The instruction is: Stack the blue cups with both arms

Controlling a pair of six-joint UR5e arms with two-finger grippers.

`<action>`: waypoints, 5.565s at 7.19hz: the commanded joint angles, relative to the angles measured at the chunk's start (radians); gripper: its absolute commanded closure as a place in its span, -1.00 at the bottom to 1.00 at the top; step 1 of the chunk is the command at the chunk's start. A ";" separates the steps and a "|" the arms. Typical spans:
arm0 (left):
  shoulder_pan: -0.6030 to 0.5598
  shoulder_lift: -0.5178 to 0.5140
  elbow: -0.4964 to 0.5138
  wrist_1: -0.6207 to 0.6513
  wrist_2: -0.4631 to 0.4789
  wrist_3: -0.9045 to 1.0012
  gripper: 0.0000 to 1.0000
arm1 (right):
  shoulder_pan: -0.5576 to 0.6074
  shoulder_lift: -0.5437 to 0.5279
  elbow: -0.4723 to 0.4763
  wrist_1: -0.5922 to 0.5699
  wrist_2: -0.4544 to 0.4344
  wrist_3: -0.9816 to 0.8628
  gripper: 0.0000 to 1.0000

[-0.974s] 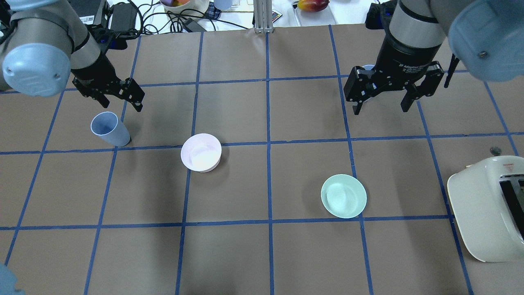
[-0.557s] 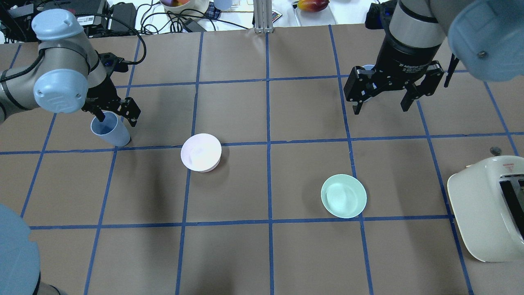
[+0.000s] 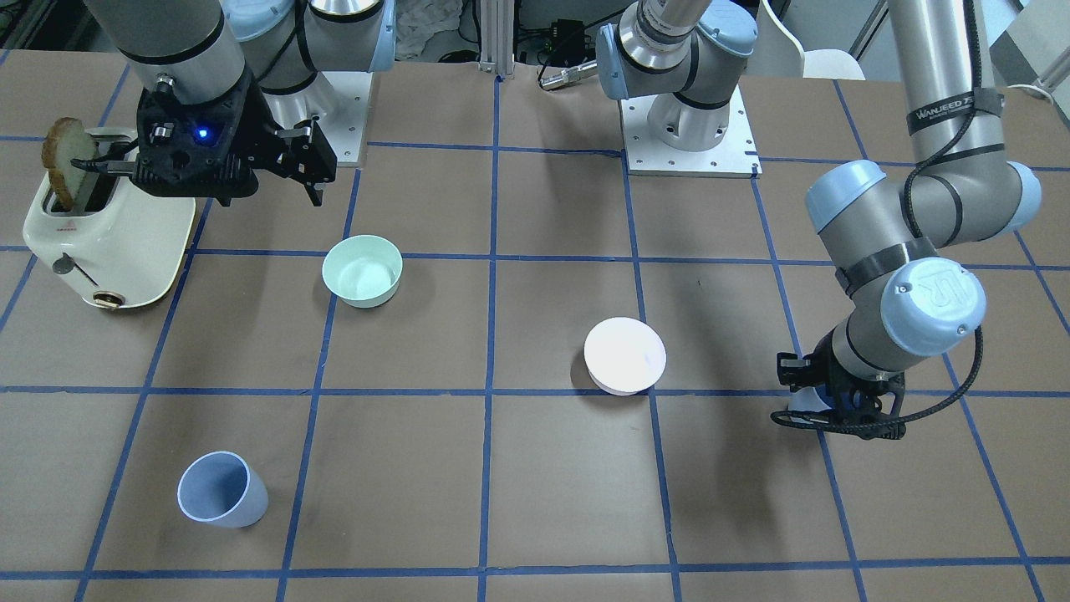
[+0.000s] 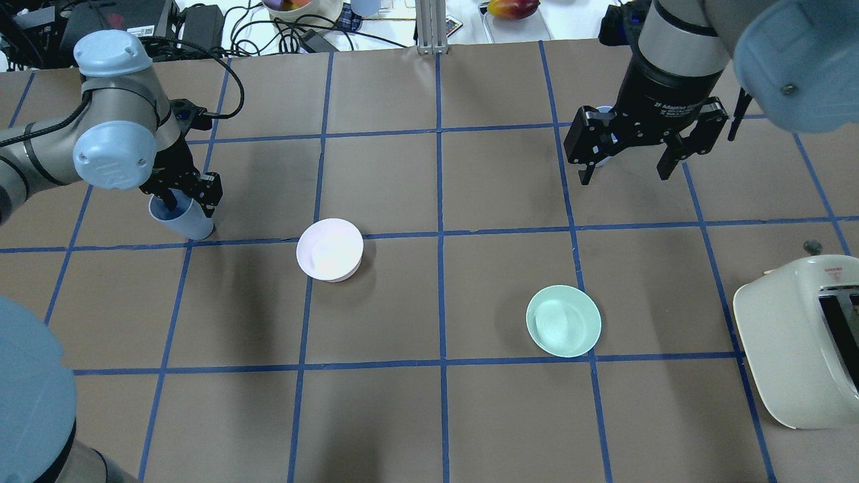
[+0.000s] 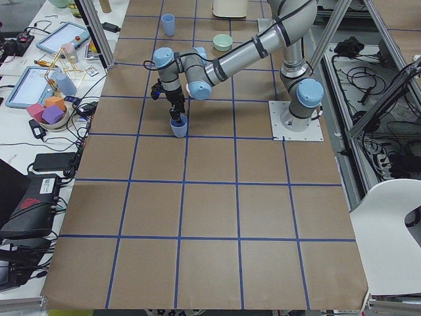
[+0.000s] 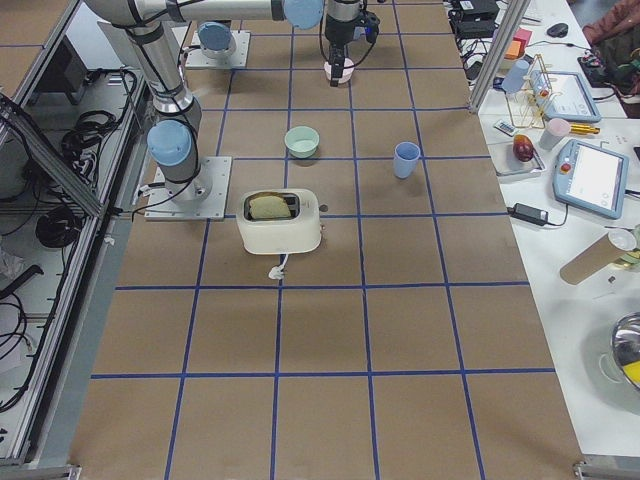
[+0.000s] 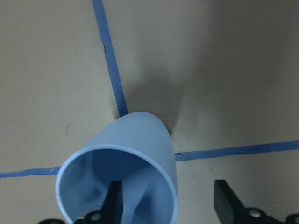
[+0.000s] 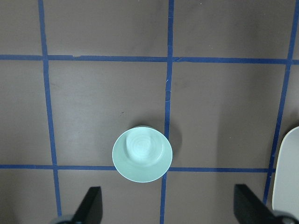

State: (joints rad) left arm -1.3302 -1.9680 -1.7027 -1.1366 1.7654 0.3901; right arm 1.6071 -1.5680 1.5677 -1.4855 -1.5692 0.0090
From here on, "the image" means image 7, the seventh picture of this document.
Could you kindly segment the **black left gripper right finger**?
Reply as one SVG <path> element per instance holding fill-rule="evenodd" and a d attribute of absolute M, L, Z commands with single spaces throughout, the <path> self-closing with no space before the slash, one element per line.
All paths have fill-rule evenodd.
<path fill-rule="evenodd" d="M 214 210 L 221 224 L 245 224 L 245 207 L 225 180 L 214 181 Z"/>

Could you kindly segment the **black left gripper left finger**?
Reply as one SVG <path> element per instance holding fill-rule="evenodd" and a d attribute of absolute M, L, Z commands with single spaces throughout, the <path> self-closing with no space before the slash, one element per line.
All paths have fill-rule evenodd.
<path fill-rule="evenodd" d="M 101 224 L 120 224 L 123 215 L 123 189 L 121 181 L 113 181 L 109 185 L 101 209 Z"/>

